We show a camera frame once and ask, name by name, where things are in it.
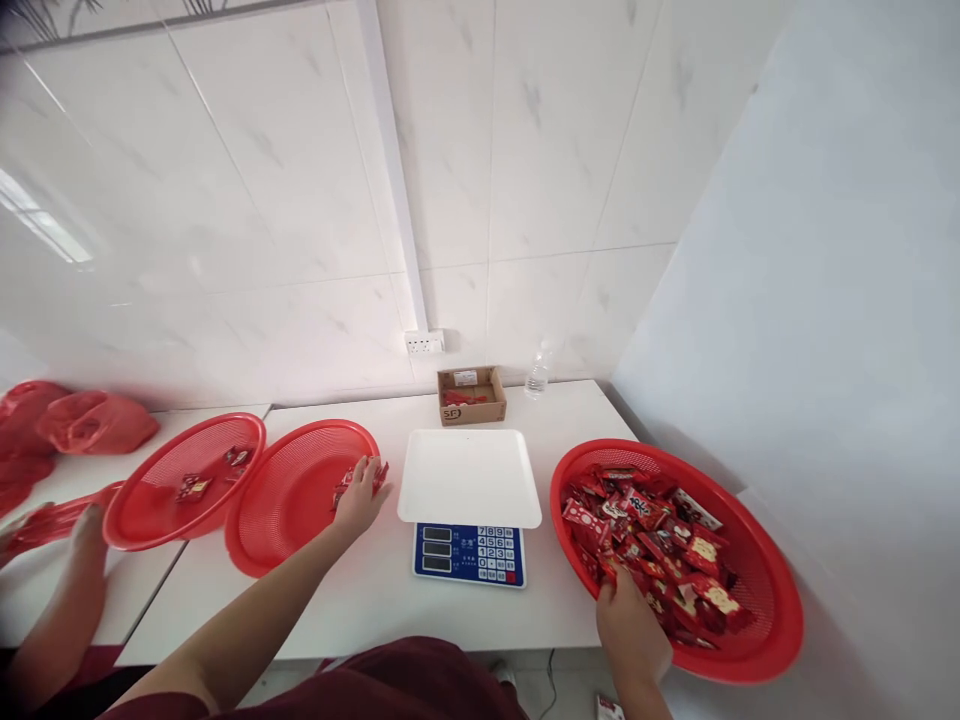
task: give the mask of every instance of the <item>power cord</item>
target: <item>power cord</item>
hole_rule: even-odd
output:
[[[547,660],[547,679],[550,681],[550,689],[553,691],[553,700],[550,701],[550,704],[547,705],[547,709],[540,713],[540,717],[537,720],[543,720],[547,716],[547,713],[553,710],[553,706],[557,704],[557,684],[553,681],[553,654],[557,651],[556,648],[553,648],[550,651],[550,657]]]

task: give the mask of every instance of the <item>plastic water bottle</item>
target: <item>plastic water bottle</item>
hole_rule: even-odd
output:
[[[533,358],[533,368],[527,375],[524,392],[528,398],[536,400],[547,391],[550,382],[550,366],[553,364],[554,346],[544,340],[540,343],[536,356]]]

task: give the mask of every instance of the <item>sleeve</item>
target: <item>sleeve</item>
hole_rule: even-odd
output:
[[[107,710],[99,720],[201,720],[210,713],[203,701],[187,693],[156,693]]]

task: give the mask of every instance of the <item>floor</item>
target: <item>floor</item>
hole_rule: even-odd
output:
[[[492,665],[506,660],[517,675],[517,696],[531,720],[538,720],[553,700],[547,675],[549,650],[521,650],[506,653],[471,653],[478,663]],[[241,707],[257,705],[285,692],[316,670],[318,661],[277,662],[248,693]],[[595,717],[597,693],[616,698],[613,680],[600,648],[562,649],[553,656],[553,678],[557,702],[545,720],[573,720]]]

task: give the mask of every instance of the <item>digital scale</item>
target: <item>digital scale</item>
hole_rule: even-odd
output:
[[[527,585],[523,529],[542,516],[516,430],[415,430],[397,514],[414,523],[413,572],[512,589]]]
[[[413,572],[424,577],[523,588],[520,528],[417,523]]]

